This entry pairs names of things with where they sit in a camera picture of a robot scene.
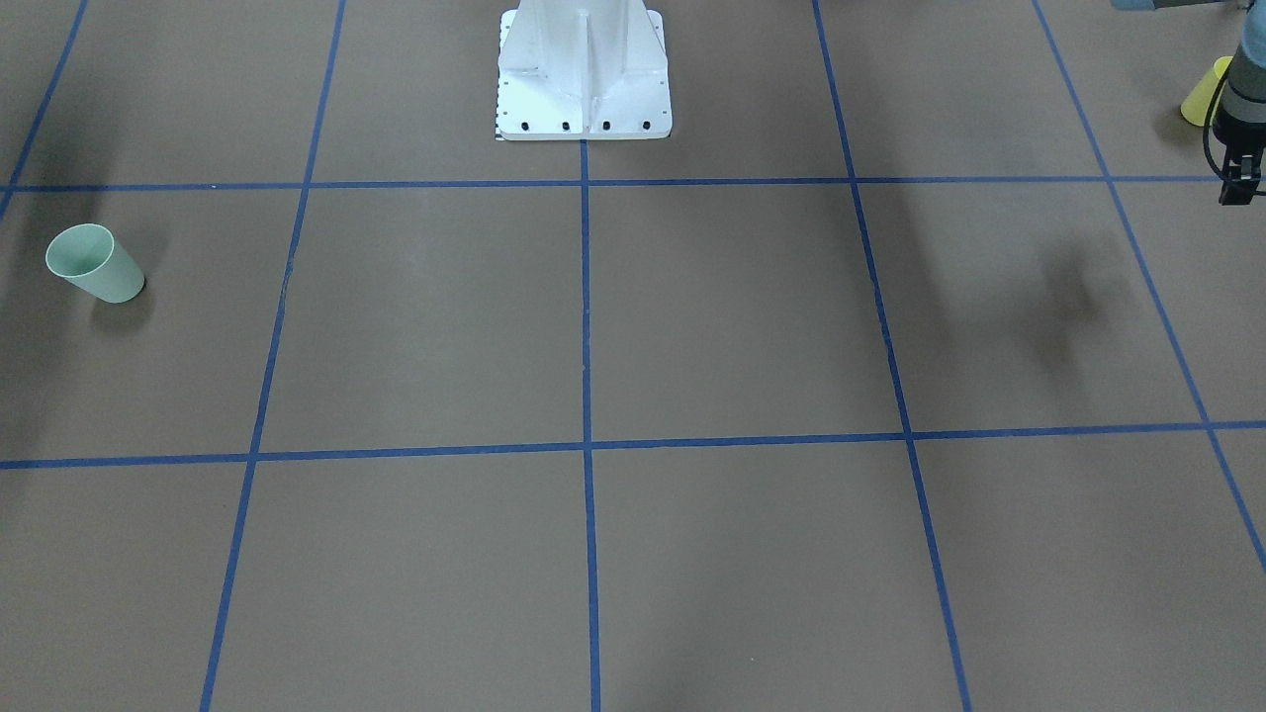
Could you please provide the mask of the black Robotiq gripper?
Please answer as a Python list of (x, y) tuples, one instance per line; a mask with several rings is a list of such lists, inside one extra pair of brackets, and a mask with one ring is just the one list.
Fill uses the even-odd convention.
[(1220, 207), (1248, 207), (1262, 196), (1265, 128), (1261, 123), (1220, 119), (1218, 139), (1224, 144), (1220, 163)]

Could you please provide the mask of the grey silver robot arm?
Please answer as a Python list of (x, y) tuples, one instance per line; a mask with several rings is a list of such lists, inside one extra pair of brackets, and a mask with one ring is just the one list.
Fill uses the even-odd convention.
[(1248, 207), (1263, 195), (1265, 6), (1237, 5), (1246, 15), (1236, 54), (1217, 60), (1179, 106), (1201, 130), (1206, 165), (1220, 180), (1220, 207)]

